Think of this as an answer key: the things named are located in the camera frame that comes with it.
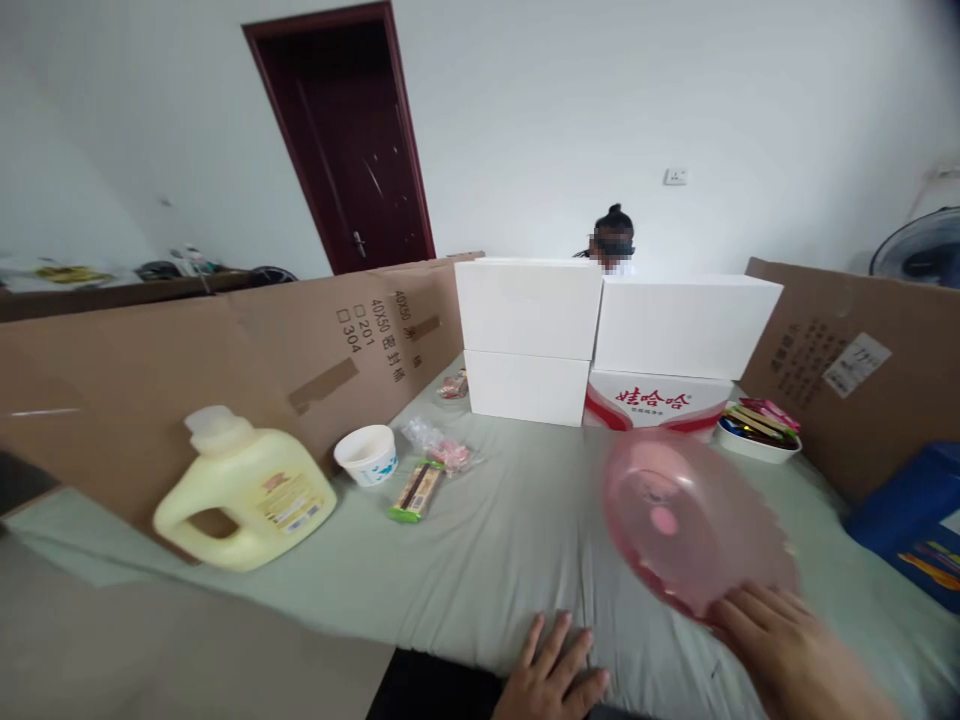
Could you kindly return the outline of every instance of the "pink plastic bowl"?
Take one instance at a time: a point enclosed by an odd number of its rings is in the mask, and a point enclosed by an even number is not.
[[[662,428],[623,433],[604,468],[607,529],[660,598],[701,619],[746,580],[798,593],[786,536],[726,458]]]

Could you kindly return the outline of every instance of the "white bottle cap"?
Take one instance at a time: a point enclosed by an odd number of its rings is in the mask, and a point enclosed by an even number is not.
[[[204,455],[232,450],[253,436],[250,421],[234,415],[226,405],[201,408],[187,415],[184,423],[193,433],[190,444]]]

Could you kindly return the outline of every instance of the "dark red door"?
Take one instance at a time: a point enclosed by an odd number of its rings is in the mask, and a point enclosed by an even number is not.
[[[334,272],[434,257],[390,4],[244,32]]]
[[[426,260],[393,76],[306,80],[302,87],[347,238],[336,247],[337,267]]]

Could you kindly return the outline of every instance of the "child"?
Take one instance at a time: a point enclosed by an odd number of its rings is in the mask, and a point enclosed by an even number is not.
[[[574,257],[588,257],[600,263],[605,275],[633,275],[637,271],[630,262],[633,251],[633,223],[628,215],[620,212],[620,203],[617,203],[597,220],[590,236],[590,248]]]

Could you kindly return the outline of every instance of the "white box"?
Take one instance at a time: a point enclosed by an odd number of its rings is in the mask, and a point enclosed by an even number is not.
[[[707,442],[732,389],[729,380],[593,368],[583,424],[612,430],[662,426]]]
[[[489,258],[455,265],[467,350],[593,357],[603,270],[590,260]]]
[[[782,290],[746,275],[605,277],[594,366],[739,380]]]
[[[477,415],[580,426],[589,360],[464,350]]]

